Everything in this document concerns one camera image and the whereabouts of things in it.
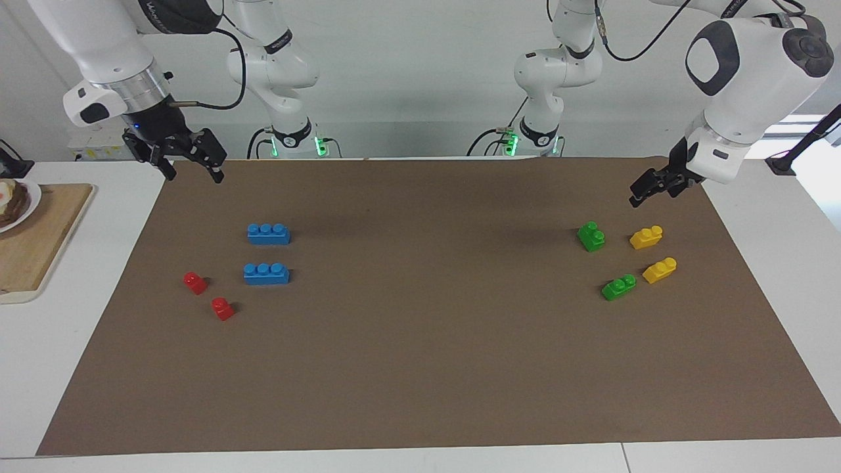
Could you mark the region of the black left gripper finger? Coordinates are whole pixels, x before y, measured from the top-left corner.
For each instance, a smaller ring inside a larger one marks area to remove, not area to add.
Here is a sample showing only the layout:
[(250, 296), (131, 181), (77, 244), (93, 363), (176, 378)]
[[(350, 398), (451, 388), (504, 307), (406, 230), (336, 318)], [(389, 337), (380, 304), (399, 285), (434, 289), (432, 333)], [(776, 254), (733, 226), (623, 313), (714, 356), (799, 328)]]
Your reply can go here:
[(650, 185), (650, 183), (642, 183), (642, 185), (635, 183), (630, 186), (630, 189), (631, 197), (629, 198), (629, 203), (634, 208), (642, 206), (642, 204), (649, 198), (652, 198), (657, 194), (661, 194), (661, 192), (667, 191), (667, 188), (663, 185), (663, 183), (654, 183), (653, 185)]
[(654, 168), (649, 168), (644, 171), (643, 174), (631, 185), (634, 185), (635, 183), (639, 183), (640, 185), (642, 185), (642, 183), (650, 183), (650, 185), (653, 185), (654, 183), (663, 183), (667, 190), (671, 186), (669, 173), (664, 170), (657, 171)]

